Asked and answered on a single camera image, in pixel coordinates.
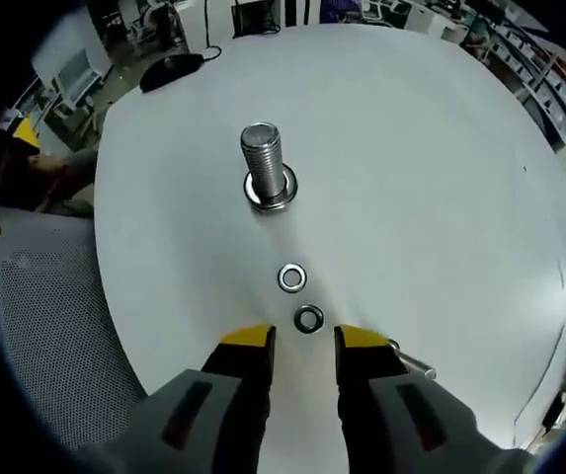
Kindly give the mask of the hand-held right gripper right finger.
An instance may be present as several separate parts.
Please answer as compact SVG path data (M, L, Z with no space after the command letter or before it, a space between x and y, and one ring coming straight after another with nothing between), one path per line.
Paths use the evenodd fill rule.
M334 329L338 416L353 473L527 473L532 457L484 436L474 413L408 368L382 335Z

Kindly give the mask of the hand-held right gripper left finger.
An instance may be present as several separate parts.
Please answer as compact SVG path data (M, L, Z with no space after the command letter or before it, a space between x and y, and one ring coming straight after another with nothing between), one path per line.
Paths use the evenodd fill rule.
M276 328L221 338L131 412L126 430L89 448L92 473L254 473L270 414Z

